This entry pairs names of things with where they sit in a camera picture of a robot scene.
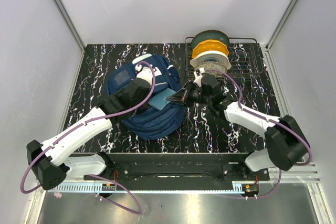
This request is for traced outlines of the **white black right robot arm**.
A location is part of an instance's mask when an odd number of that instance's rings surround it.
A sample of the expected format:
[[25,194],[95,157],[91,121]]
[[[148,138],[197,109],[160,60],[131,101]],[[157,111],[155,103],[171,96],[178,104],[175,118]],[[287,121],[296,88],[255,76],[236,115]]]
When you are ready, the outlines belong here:
[[188,81],[167,100],[185,107],[203,104],[215,117],[238,124],[265,140],[266,147],[250,153],[238,167],[239,176],[244,180],[252,179],[266,168],[288,171],[300,165],[305,155],[311,156],[310,145],[293,117],[270,116],[242,105],[224,94],[214,76],[205,75],[196,81]]

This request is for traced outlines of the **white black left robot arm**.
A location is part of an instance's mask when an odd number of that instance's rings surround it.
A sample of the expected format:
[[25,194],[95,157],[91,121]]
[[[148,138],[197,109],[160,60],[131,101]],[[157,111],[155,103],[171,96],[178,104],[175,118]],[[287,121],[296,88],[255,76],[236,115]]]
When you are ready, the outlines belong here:
[[146,103],[154,91],[155,80],[135,78],[125,88],[102,98],[82,119],[58,135],[40,143],[32,140],[26,146],[28,168],[39,186],[50,190],[67,177],[70,167],[66,159],[81,145],[109,129],[113,122],[124,120]]

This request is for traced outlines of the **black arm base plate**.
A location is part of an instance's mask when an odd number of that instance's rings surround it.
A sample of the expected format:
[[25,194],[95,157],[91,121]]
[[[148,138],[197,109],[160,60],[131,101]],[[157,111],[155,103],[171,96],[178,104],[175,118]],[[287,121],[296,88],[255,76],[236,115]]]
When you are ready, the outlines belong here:
[[98,174],[119,181],[140,178],[211,178],[219,181],[269,181],[267,169],[250,171],[239,162],[116,162]]

